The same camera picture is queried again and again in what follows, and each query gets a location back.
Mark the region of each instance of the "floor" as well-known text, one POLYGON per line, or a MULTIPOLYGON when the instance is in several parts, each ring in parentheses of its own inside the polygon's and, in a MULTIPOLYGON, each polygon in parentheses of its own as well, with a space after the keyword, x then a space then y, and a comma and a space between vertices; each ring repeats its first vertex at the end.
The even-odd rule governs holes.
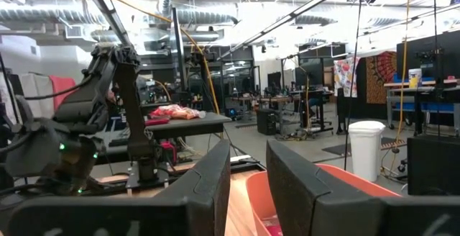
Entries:
MULTIPOLYGON (((336 111, 334 104, 327 104, 325 105, 324 115, 327 120, 333 122, 334 131, 336 129, 336 111)), ((256 127, 246 128, 244 130, 237 129, 235 126, 245 122, 231 122, 225 124, 226 131, 228 132, 230 141, 237 146, 238 148, 242 149, 245 153, 251 155, 253 158, 261 161, 261 163, 265 164, 265 145, 268 139, 274 138, 273 136, 266 136, 262 135, 257 132, 256 127)), ((295 130, 297 125, 293 124, 288 127, 289 130, 295 130)), ((390 130, 385 129, 383 132, 384 137, 394 138, 396 137, 397 129, 390 130)), ((413 131, 411 127, 406 127, 401 131, 400 139, 406 140, 407 138, 412 136, 413 131)), ((219 139, 217 136, 214 135, 199 135, 193 137, 186 138, 187 143, 201 155, 206 154, 206 151, 209 148, 212 148, 219 139)), ((308 139, 305 141, 284 141, 282 142, 287 145, 290 149, 294 150, 296 153, 301 155, 302 157, 306 158, 309 161, 313 162, 322 162, 325 164, 334 165, 337 167, 344 167, 344 158, 340 158, 337 155, 327 153, 322 151, 321 149, 336 146, 336 145, 344 145, 345 144, 345 136, 344 135, 332 135, 331 132, 324 132, 318 134, 315 139, 308 139)), ((393 153, 389 152, 386 157, 383 159, 383 166, 391 167, 393 163, 393 170, 396 170, 396 167, 399 166, 400 161, 405 159, 407 155, 406 147, 400 148, 400 153, 394 155, 393 153)), ((128 163, 114 163, 111 164, 112 171, 114 173, 117 172, 124 172, 129 167, 128 163)), ((347 165, 346 169, 348 171, 353 171, 353 161, 352 157, 347 158, 347 165)), ((93 169, 92 176, 93 177, 102 177, 102 176, 110 176, 111 171, 108 165, 98 165, 93 169)), ((394 191, 398 194, 406 194, 403 188, 403 184, 397 183, 394 181, 390 181, 383 176, 380 176, 377 180, 377 184, 394 191)))

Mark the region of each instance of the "pink fabric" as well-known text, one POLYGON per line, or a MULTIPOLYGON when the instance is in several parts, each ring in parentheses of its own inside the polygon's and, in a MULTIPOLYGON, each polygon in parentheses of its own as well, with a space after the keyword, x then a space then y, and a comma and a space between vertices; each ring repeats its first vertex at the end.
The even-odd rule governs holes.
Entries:
MULTIPOLYGON (((50 75, 50 79, 52 82, 52 92, 54 94, 69 89, 75 85, 75 81, 73 80, 73 78, 63 78, 50 75)), ((64 101, 65 97, 70 93, 72 93, 72 91, 54 97, 55 110, 60 106, 60 104, 64 101)))

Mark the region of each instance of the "ceiling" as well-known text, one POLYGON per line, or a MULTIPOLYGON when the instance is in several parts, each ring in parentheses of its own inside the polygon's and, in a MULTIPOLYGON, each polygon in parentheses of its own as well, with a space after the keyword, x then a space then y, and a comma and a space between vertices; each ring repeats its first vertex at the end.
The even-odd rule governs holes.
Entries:
MULTIPOLYGON (((0 22, 3 22, 3 25, 11 30, 22 31, 28 30, 33 25, 39 26, 43 22, 48 24, 57 23, 59 24, 59 35, 56 35, 54 32, 52 35, 47 33, 30 34, 28 36, 36 39, 40 45, 59 45, 61 43, 68 45, 69 43, 74 43, 85 50, 90 50, 93 39, 97 40, 101 37, 100 35, 95 37, 92 35, 92 32, 95 30, 107 30, 108 25, 101 16, 101 13, 98 12, 97 8, 91 2, 89 2, 88 8, 91 12, 89 16, 92 18, 90 17, 88 20, 84 1, 26 0, 25 5, 16 5, 15 3, 9 3, 9 5, 3 4, 3 7, 0 6, 0 22), (33 14, 41 14, 41 17, 34 17, 33 14), (95 22, 92 20, 99 17, 101 18, 100 21, 95 22), (84 26, 85 37, 83 39, 64 39, 65 26, 69 28, 72 24, 81 24, 84 26)), ((162 9, 162 4, 159 2, 163 2, 164 0, 127 1, 147 11, 159 14, 162 9)), ((178 8, 181 24, 188 30, 207 30, 209 26, 213 26, 214 30, 225 30, 225 35, 219 34, 218 39, 214 40, 203 39, 201 44, 228 45, 237 44, 255 35, 307 1, 309 0, 171 0, 171 4, 178 8)), ((361 21, 359 22, 361 30, 370 30, 405 19, 406 1, 376 0, 372 5, 365 4, 362 7, 361 21)), ((437 0, 437 5, 440 8, 449 4, 450 0, 437 0)), ((130 31, 130 37, 145 37, 144 35, 139 35, 139 33, 143 33, 149 28, 152 29, 153 24, 157 24, 157 22, 149 19, 144 14, 136 12, 133 9, 128 9, 120 3, 115 3, 115 6, 123 24, 130 31)), ((346 2, 346 0, 328 0, 326 3, 306 12, 301 18, 297 18, 295 22, 291 22, 285 25, 285 27, 281 27, 273 33, 265 35, 264 39, 258 40, 256 43, 262 44, 270 41, 270 44, 276 44, 280 43, 280 41, 290 41, 295 44, 303 44, 326 40, 334 40, 334 42, 339 42, 339 40, 340 42, 354 41, 353 37, 356 33, 358 8, 358 3, 353 4, 346 2)), ((433 10, 433 0, 412 0, 410 2, 410 15, 421 14, 431 10, 433 10)), ((457 20, 460 22, 460 11, 455 9, 439 14, 438 23, 446 25, 446 28, 450 28, 456 24, 457 20)), ((419 23, 412 23, 412 28, 419 31, 422 27, 423 30, 433 30, 433 28, 430 28, 430 24, 433 25, 433 21, 426 18, 422 24, 420 24, 420 21, 419 23)), ((401 31, 404 32, 401 26, 399 26, 387 29, 381 32, 381 35, 372 35, 372 37, 382 39, 382 37, 387 38, 390 36, 396 37, 395 39, 400 41, 401 31)), ((429 32, 416 33, 426 35, 429 32)), ((148 33, 150 37, 153 37, 152 30, 148 30, 148 33)))

